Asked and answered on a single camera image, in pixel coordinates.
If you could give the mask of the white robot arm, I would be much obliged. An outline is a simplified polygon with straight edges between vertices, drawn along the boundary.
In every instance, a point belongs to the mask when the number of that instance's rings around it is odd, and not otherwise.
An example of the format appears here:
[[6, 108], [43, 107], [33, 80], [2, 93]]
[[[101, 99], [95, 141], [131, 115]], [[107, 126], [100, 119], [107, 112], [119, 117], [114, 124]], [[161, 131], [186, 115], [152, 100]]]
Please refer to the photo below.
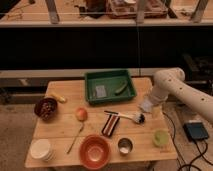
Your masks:
[[185, 73], [181, 68], [159, 70], [154, 74], [154, 86], [144, 97], [140, 108], [151, 113], [155, 106], [165, 102], [169, 94], [178, 98], [213, 125], [213, 96], [184, 83]]

